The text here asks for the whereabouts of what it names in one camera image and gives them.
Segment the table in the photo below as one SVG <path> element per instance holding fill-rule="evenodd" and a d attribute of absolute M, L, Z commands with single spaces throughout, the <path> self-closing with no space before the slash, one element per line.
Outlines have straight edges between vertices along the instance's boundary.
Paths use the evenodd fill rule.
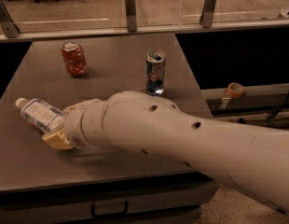
<path fill-rule="evenodd" d="M 210 178 L 175 161 L 113 147 L 52 149 L 14 106 L 20 97 L 39 97 L 64 109 L 92 98 L 104 100 L 119 91 L 143 91 L 145 54 L 161 49 L 167 55 L 167 98 L 188 114 L 211 119 L 175 35 L 72 39 L 84 49 L 88 66 L 88 73 L 77 78 L 68 76 L 62 60 L 61 48 L 67 41 L 33 42 L 0 100 L 0 223 L 88 219 L 91 206 L 108 205 L 107 213 L 112 210 L 123 217 L 123 203 L 130 204 L 126 217 L 171 210 L 164 223 L 177 223 L 182 214 L 174 215 L 172 209 L 182 208 L 182 216 L 193 223 L 200 216 L 200 205 L 218 189 Z M 115 223 L 115 217 L 108 218 Z"/>

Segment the red soda can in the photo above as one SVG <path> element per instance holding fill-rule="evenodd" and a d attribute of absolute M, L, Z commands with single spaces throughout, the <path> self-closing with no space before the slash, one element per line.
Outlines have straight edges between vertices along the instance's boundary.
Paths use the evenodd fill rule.
<path fill-rule="evenodd" d="M 85 54 L 76 42 L 66 42 L 62 47 L 62 57 L 71 77 L 80 77 L 87 73 Z"/>

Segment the black handle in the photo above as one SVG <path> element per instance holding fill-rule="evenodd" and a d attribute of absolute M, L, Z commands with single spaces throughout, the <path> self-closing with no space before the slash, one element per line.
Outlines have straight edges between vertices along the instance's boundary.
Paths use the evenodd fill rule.
<path fill-rule="evenodd" d="M 94 203 L 91 205 L 91 209 L 90 209 L 91 216 L 94 219 L 118 218 L 118 217 L 122 217 L 122 216 L 126 215 L 127 211 L 128 211 L 128 201 L 125 201 L 124 210 L 122 212 L 118 212 L 118 213 L 97 215 L 97 214 L 95 214 L 95 205 L 94 205 Z"/>

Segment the beige floor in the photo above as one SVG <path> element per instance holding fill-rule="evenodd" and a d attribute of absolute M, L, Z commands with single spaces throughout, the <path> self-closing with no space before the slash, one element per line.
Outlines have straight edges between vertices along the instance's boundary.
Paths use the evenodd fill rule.
<path fill-rule="evenodd" d="M 126 25 L 124 0 L 3 0 L 23 32 Z M 139 26 L 198 23 L 204 0 L 136 0 Z M 289 0 L 218 0 L 214 21 L 278 19 Z M 222 187 L 202 206 L 199 224 L 289 224 L 277 213 Z"/>

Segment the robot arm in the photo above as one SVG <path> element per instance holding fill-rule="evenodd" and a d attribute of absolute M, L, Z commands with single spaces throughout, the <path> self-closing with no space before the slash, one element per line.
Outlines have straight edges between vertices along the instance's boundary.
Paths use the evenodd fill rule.
<path fill-rule="evenodd" d="M 289 215 L 289 131 L 202 119 L 124 91 L 76 105 L 64 133 L 78 148 L 112 145 L 179 161 Z"/>

